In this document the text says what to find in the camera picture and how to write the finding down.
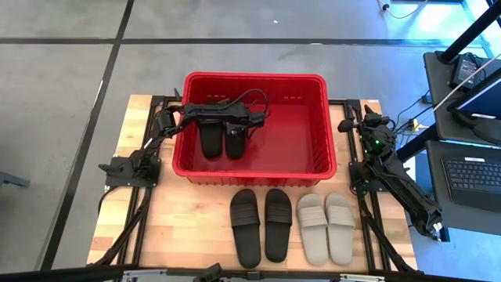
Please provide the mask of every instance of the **red bin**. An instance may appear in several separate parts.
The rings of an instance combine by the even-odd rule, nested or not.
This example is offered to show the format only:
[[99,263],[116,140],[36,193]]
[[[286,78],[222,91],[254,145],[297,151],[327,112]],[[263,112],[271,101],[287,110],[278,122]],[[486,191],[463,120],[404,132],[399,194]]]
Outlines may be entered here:
[[[316,74],[195,72],[186,78],[182,103],[234,100],[264,91],[270,115],[247,140],[243,157],[204,157],[196,123],[178,134],[172,168],[196,184],[313,186],[337,170],[325,80]],[[259,92],[243,98],[264,109]]]

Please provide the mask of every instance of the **wooden tabletop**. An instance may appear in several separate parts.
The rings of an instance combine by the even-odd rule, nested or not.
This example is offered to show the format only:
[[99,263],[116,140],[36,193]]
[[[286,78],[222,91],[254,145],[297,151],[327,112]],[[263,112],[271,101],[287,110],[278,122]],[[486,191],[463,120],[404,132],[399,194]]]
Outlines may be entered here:
[[[117,144],[116,154],[118,156],[127,157],[133,150],[141,147],[151,99],[152,96],[146,95],[132,95],[130,97]],[[373,110],[380,112],[377,100],[362,100],[362,105],[364,104],[368,104]],[[359,208],[356,196],[349,191],[348,135],[336,130],[339,121],[344,119],[343,108],[330,106],[330,119],[337,157],[335,176],[332,179],[321,181],[313,187],[280,187],[287,193],[293,205],[293,225],[290,229],[289,251],[284,262],[270,262],[264,255],[265,195],[271,187],[245,187],[251,188],[258,198],[262,253],[261,263],[257,267],[259,270],[350,271],[353,273],[367,271]],[[205,269],[219,262],[223,269],[243,269],[236,257],[229,220],[229,203],[233,195],[244,187],[199,186],[177,176],[172,171],[171,166],[174,144],[175,138],[166,139],[160,148],[162,170],[160,181],[153,189],[140,266]],[[361,157],[360,144],[357,142],[357,145]],[[88,254],[88,262],[100,259],[122,231],[131,191],[131,187],[119,187],[104,200]],[[349,199],[353,210],[355,217],[353,260],[348,266],[339,266],[331,259],[324,266],[312,266],[306,260],[301,243],[296,204],[307,193],[318,193],[324,201],[325,197],[332,192],[344,194]],[[416,268],[416,259],[403,207],[389,193],[379,193],[378,197],[384,231],[388,239],[405,261]],[[367,204],[370,208],[369,198],[367,198]],[[377,268],[381,269],[377,239],[372,233],[371,235],[376,265]],[[129,242],[126,262],[132,260],[135,232]]]

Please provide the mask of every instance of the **beige slide sandal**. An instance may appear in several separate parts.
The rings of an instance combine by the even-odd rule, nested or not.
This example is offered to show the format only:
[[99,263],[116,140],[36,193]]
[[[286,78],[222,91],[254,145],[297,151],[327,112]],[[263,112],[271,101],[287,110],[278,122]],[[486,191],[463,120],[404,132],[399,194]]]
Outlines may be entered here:
[[297,203],[297,217],[306,259],[315,266],[321,266],[329,259],[327,252],[327,219],[320,196],[310,193]]
[[331,193],[326,199],[329,225],[330,257],[338,265],[347,265],[353,256],[353,229],[355,220],[348,199],[340,193]]

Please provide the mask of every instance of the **robotic arm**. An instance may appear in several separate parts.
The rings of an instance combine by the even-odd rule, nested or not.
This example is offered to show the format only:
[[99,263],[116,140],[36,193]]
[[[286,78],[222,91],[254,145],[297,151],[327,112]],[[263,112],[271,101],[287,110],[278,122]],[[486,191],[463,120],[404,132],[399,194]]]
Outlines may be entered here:
[[[174,113],[182,115],[177,125]],[[265,124],[266,110],[252,112],[240,99],[231,103],[227,100],[215,104],[187,103],[183,106],[164,107],[157,113],[156,122],[150,131],[148,141],[140,150],[132,152],[130,157],[121,158],[111,164],[101,164],[107,175],[108,186],[155,186],[160,170],[160,159],[157,151],[162,141],[182,132],[193,122],[224,122],[229,130],[227,134],[240,136],[241,142],[247,138],[249,128],[260,128]]]
[[355,170],[359,182],[353,184],[363,183],[363,186],[378,181],[409,213],[416,230],[423,236],[433,237],[442,228],[440,207],[405,172],[395,152],[396,135],[387,127],[389,117],[374,113],[367,105],[365,109],[362,122],[356,124],[348,119],[337,127],[339,132],[356,128],[365,149],[365,160],[358,163]]

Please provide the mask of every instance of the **concrete floor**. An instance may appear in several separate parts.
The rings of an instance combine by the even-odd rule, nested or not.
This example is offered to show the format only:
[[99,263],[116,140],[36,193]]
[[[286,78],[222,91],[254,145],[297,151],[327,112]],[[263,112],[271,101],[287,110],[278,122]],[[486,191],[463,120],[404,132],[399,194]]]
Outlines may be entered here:
[[[0,0],[0,38],[114,38],[126,2]],[[391,7],[403,14],[415,6]],[[136,0],[125,37],[454,39],[469,22],[461,5],[443,3],[395,20],[381,15],[375,0]],[[27,189],[0,189],[1,273],[35,267],[110,50],[111,45],[0,45],[0,171],[31,179]],[[174,87],[181,92],[193,71],[316,73],[327,80],[331,98],[379,99],[384,113],[396,118],[427,91],[422,55],[434,50],[403,45],[121,46],[54,267],[85,264],[105,178],[97,164],[111,158],[130,94],[171,95]],[[479,48],[469,51],[485,55]],[[416,106],[402,118],[423,108]],[[420,269],[501,279],[487,267],[499,261],[499,253],[485,253],[483,260],[490,264],[469,255],[479,244],[501,246],[501,237],[457,232],[466,234],[461,253],[456,243],[438,244],[413,233]],[[467,238],[476,245],[467,245]]]

